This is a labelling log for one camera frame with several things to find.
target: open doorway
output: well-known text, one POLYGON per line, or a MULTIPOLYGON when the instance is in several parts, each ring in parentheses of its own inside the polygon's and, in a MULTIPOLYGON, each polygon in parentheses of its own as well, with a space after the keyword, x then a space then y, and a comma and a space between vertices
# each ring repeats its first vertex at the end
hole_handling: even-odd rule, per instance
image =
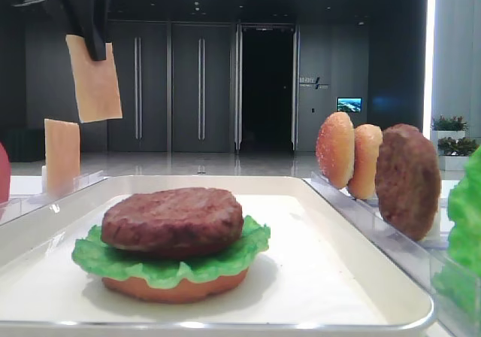
POLYGON ((244 27, 241 152, 289 152, 294 28, 244 27))

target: red object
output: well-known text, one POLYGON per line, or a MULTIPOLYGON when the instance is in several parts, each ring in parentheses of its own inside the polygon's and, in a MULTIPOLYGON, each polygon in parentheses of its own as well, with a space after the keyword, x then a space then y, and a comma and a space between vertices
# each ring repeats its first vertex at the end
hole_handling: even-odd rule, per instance
POLYGON ((0 143, 0 204, 8 202, 10 196, 11 167, 8 155, 0 143))

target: screen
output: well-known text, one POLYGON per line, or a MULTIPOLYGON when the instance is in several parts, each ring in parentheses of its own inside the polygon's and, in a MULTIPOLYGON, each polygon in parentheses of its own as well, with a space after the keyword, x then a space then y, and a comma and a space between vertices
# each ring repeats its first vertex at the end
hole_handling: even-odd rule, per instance
POLYGON ((361 98, 337 99, 337 111, 345 111, 347 113, 360 113, 362 110, 361 98))

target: white planter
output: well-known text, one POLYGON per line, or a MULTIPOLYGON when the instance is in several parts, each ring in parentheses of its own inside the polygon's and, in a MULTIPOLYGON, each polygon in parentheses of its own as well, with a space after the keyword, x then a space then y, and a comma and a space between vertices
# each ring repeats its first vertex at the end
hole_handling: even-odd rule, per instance
POLYGON ((441 170, 459 172, 464 170, 464 165, 466 164, 469 156, 439 156, 439 168, 441 170))
POLYGON ((431 141, 437 149, 437 153, 440 154, 437 147, 437 141, 442 138, 453 138, 454 140, 462 139, 466 136, 466 132, 447 132, 444 130, 431 130, 431 141))

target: floor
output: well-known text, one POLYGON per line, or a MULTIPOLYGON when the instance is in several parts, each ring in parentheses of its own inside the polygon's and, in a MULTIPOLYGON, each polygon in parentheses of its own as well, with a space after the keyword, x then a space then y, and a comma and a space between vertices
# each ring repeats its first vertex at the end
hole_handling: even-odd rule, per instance
MULTIPOLYGON (((12 175, 41 175, 44 162, 12 163, 12 175)), ((82 174, 106 175, 288 175, 309 178, 319 170, 314 153, 85 153, 82 174)), ((464 172, 441 172, 445 180, 459 180, 464 172)))

